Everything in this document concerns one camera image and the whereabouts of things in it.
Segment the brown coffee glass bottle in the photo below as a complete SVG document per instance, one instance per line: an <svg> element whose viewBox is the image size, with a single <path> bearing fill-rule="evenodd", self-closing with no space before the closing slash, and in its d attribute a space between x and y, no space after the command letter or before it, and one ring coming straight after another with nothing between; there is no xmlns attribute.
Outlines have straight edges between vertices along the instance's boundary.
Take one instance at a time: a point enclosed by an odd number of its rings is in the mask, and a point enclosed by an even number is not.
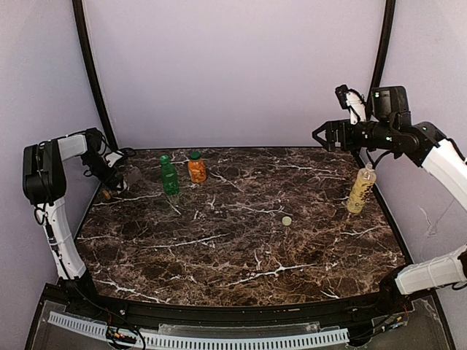
<svg viewBox="0 0 467 350"><path fill-rule="evenodd" d="M137 167L132 167L126 173L117 171L104 183L102 194L107 200L110 200L112 197L130 190L140 179L142 179L142 172Z"/></svg>

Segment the large yellow tea bottle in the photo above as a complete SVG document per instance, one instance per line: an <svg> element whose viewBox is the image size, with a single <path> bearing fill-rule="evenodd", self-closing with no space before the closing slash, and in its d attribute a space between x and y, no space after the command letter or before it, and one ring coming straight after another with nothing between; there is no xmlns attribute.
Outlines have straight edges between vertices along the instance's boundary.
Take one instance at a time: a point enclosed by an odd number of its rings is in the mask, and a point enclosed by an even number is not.
<svg viewBox="0 0 467 350"><path fill-rule="evenodd" d="M370 195L372 187L377 181L375 169L371 163L358 171L354 185L347 199L347 210L351 214L360 214Z"/></svg>

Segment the cream white bottle cap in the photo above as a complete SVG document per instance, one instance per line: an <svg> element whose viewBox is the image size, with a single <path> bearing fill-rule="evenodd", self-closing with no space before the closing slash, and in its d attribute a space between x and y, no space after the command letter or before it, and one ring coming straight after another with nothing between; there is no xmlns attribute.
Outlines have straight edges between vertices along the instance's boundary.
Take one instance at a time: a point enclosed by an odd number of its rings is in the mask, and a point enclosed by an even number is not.
<svg viewBox="0 0 467 350"><path fill-rule="evenodd" d="M282 224L284 226L290 226L292 223L292 219L289 216L285 216L282 218Z"/></svg>

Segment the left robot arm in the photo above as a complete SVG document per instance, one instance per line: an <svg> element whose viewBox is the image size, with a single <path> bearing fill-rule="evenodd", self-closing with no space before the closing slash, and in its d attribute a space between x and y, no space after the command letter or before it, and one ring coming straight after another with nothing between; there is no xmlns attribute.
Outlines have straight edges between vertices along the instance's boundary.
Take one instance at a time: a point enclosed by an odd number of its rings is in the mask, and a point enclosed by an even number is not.
<svg viewBox="0 0 467 350"><path fill-rule="evenodd" d="M58 276L64 281L78 281L87 273L66 215L64 162L79 157L108 190L121 193L128 188L124 175L114 167L123 153L105 155L104 146L103 133L89 128L23 150L23 193L34 207L36 222L45 232Z"/></svg>

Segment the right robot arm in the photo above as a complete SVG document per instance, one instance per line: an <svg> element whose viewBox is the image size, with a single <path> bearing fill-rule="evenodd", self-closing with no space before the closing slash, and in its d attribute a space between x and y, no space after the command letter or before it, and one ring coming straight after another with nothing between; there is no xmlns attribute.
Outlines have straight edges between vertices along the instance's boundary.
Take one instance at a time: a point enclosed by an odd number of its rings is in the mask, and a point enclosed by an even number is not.
<svg viewBox="0 0 467 350"><path fill-rule="evenodd" d="M375 188L401 218L401 238L409 256L379 282L379 293L408 298L434 290L466 291L466 239L456 234L435 248L428 232L434 215L450 205L466 210L466 139L464 100L433 88L400 85L359 93L345 84L331 88L338 118L310 133L328 152L340 150L372 164Z"/></svg>

